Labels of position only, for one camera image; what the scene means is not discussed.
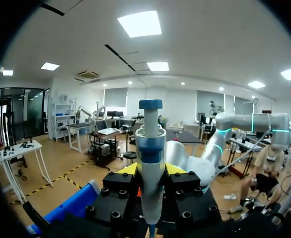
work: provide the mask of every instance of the shelf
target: shelf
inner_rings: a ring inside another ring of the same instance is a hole
[[[71,104],[55,104],[55,106],[71,106]]]
[[[56,118],[69,118],[69,117],[75,117],[75,115],[63,115],[63,116],[52,116]]]

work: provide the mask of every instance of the square ceiling light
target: square ceiling light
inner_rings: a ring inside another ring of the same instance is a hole
[[[259,81],[251,82],[251,83],[248,84],[248,86],[256,88],[256,89],[266,87],[265,84],[263,84],[263,83],[261,83]]]
[[[54,71],[54,70],[57,69],[58,67],[59,67],[58,64],[53,64],[53,63],[45,62],[45,63],[43,64],[43,66],[41,67],[41,69],[46,69],[46,70]]]
[[[13,70],[3,70],[2,74],[3,74],[3,76],[12,76]]]
[[[130,38],[162,34],[156,11],[144,11],[119,17],[118,21]]]
[[[291,80],[291,69],[285,70],[280,73],[286,80]]]
[[[169,71],[169,64],[167,62],[150,62],[147,65],[151,71]]]

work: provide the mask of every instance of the cable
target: cable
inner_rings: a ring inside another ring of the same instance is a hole
[[[288,175],[287,177],[285,177],[284,180],[283,180],[283,181],[281,182],[281,184],[280,184],[280,188],[281,188],[282,192],[284,192],[284,193],[286,193],[286,194],[287,194],[287,192],[284,191],[284,189],[283,189],[283,185],[284,185],[285,180],[286,180],[287,178],[290,178],[290,177],[291,177],[291,175]]]
[[[253,145],[253,147],[251,147],[249,150],[247,150],[242,156],[240,156],[238,159],[234,160],[233,162],[231,162],[229,165],[225,166],[224,168],[222,168],[221,170],[218,171],[218,173],[216,174],[219,175],[220,173],[223,173],[227,168],[229,168],[230,166],[232,166],[233,164],[235,164],[237,161],[244,159],[245,156],[247,156],[247,154],[249,154],[255,147],[256,145],[259,144],[260,141],[263,140],[263,138],[269,133],[270,131],[266,131],[263,136],[256,142],[256,144]]]

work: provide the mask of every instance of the ceiling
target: ceiling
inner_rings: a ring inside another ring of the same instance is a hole
[[[180,82],[186,82],[191,89],[205,90],[204,86],[211,84],[212,91],[223,86],[225,91],[235,93],[238,89],[242,94],[257,93],[272,100],[291,98],[291,81],[280,75],[291,68],[291,37],[257,0],[78,2],[48,1],[64,16],[43,8],[33,14],[1,63],[14,69],[13,76],[5,79],[65,77],[67,81],[81,71],[92,70],[108,87],[126,86],[121,82],[133,77],[145,83],[140,87],[181,87]],[[129,38],[117,18],[148,10],[157,11],[162,35]],[[148,69],[139,62],[166,61],[170,71],[139,71],[147,75],[136,76],[106,44],[136,70]],[[60,67],[55,71],[40,69],[46,61]],[[267,86],[253,90],[247,84],[254,80]]]

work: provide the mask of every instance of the stool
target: stool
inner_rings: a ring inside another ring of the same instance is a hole
[[[132,151],[127,151],[124,153],[124,158],[129,160],[128,166],[133,164],[133,159],[137,158],[137,153]]]

